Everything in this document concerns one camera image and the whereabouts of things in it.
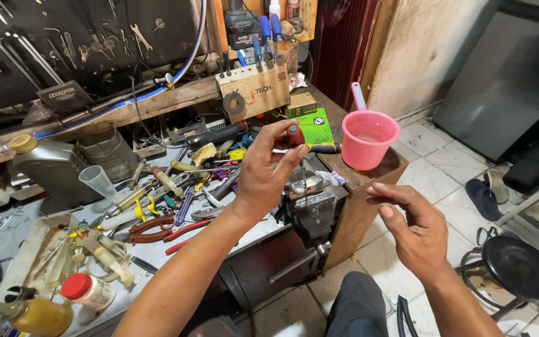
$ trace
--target green box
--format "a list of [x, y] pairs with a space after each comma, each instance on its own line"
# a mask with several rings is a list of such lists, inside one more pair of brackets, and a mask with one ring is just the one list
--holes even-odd
[[284, 109], [284, 117], [291, 119], [318, 111], [318, 102], [308, 92], [290, 96], [290, 104]]
[[315, 113], [292, 119], [299, 120], [299, 127], [305, 136], [305, 143], [320, 144], [334, 142], [330, 123], [328, 122], [324, 108], [318, 108], [318, 111]]

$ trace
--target clear plastic cup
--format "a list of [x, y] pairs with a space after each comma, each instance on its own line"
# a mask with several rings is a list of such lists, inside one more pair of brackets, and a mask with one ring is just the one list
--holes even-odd
[[367, 110], [358, 82], [351, 88], [358, 110], [342, 119], [342, 160], [357, 170], [374, 169], [398, 139], [401, 127], [394, 118]]
[[122, 201], [122, 197], [118, 195], [116, 188], [114, 188], [107, 174], [103, 171], [103, 167], [99, 165], [89, 166], [84, 169], [80, 172], [79, 180], [114, 204]]

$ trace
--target forearm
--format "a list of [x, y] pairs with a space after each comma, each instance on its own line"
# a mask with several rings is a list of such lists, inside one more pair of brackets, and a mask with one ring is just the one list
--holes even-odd
[[254, 226], [254, 220], [236, 216], [232, 205], [160, 268], [132, 303], [115, 336], [178, 336], [222, 261]]
[[441, 336], [504, 336], [450, 264], [423, 287]]

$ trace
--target hand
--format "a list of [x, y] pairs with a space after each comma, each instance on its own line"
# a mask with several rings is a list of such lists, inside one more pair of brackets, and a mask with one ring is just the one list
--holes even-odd
[[[368, 204], [379, 213], [396, 240], [398, 258], [424, 284], [452, 269], [446, 260], [448, 228], [444, 214], [410, 186], [373, 183], [367, 188]], [[394, 207], [407, 212], [407, 220]]]
[[[243, 157], [233, 211], [253, 226], [278, 206], [288, 177], [309, 152], [304, 144], [288, 147], [286, 130], [298, 124], [298, 120], [288, 119], [264, 126]], [[273, 149], [289, 150], [278, 154]]]

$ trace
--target pegboard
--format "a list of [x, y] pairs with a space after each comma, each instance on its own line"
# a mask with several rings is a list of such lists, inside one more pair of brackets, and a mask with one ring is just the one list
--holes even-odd
[[[119, 40], [122, 39], [120, 30], [123, 29], [124, 35], [128, 39], [128, 46], [140, 57], [137, 43], [132, 38], [134, 32], [130, 28], [130, 24], [138, 25], [143, 37], [153, 47], [152, 51], [147, 51], [144, 44], [141, 43], [143, 62], [151, 68], [167, 65], [189, 56], [195, 44], [199, 19], [198, 11], [193, 7], [195, 1], [112, 1], [115, 4], [116, 17], [111, 11], [109, 0], [2, 0], [14, 18], [11, 18], [4, 11], [0, 11], [7, 21], [6, 25], [0, 20], [0, 38], [5, 38], [4, 41], [9, 42], [18, 51], [18, 54], [37, 77], [47, 83], [47, 86], [53, 86], [56, 85], [55, 81], [15, 38], [5, 37], [5, 33], [18, 31], [24, 34], [53, 66], [54, 62], [50, 57], [50, 52], [53, 49], [47, 41], [49, 37], [56, 49], [62, 54], [65, 64], [70, 68], [68, 70], [63, 63], [58, 61], [57, 66], [60, 69], [58, 74], [64, 81], [72, 79], [78, 81], [95, 101], [100, 100], [110, 92], [129, 88], [128, 75], [132, 75], [137, 60], [132, 56], [126, 56], [124, 46], [116, 42], [115, 38], [111, 38], [111, 33], [106, 31], [109, 39], [114, 42], [114, 47], [111, 50], [114, 57], [108, 49], [105, 50], [105, 54], [112, 59], [109, 59], [102, 52], [94, 51], [87, 57], [85, 63], [79, 65], [79, 69], [74, 69], [70, 58], [64, 55], [59, 34], [44, 28], [56, 28], [61, 33], [69, 32], [80, 60], [79, 46], [82, 44], [91, 46], [93, 38], [83, 23], [76, 3], [84, 6], [86, 12], [93, 15], [99, 22], [116, 31], [116, 37]], [[161, 23], [159, 19], [163, 21], [163, 26], [157, 28]], [[104, 29], [94, 20], [91, 22], [103, 44], [102, 33]], [[34, 100], [38, 98], [35, 92], [34, 85], [0, 50], [0, 109]]]

